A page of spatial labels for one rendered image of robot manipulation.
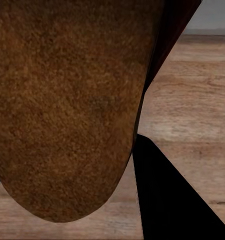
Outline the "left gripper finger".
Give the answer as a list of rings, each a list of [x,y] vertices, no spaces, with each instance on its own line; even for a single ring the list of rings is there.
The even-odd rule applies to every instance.
[[[148,137],[137,134],[132,156],[144,240],[225,240],[225,224]]]

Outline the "sandal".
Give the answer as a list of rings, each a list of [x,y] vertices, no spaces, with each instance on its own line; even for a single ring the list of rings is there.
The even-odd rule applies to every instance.
[[[203,0],[0,0],[0,182],[68,223],[102,207],[145,92]]]

